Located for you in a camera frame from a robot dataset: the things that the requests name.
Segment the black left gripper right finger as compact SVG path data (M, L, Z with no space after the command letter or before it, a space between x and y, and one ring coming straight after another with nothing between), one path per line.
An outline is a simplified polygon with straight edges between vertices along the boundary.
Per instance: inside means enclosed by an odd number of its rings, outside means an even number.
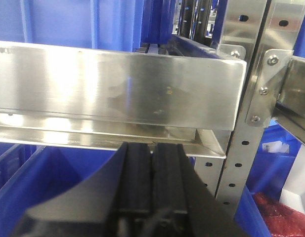
M196 174L181 144L157 144L152 167L152 236L247 236Z

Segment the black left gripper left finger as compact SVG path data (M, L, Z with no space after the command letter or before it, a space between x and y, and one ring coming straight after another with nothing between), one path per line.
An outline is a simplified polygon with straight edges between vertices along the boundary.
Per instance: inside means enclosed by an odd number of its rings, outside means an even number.
M123 143L105 164L69 190L28 208L14 237L148 237L150 149Z

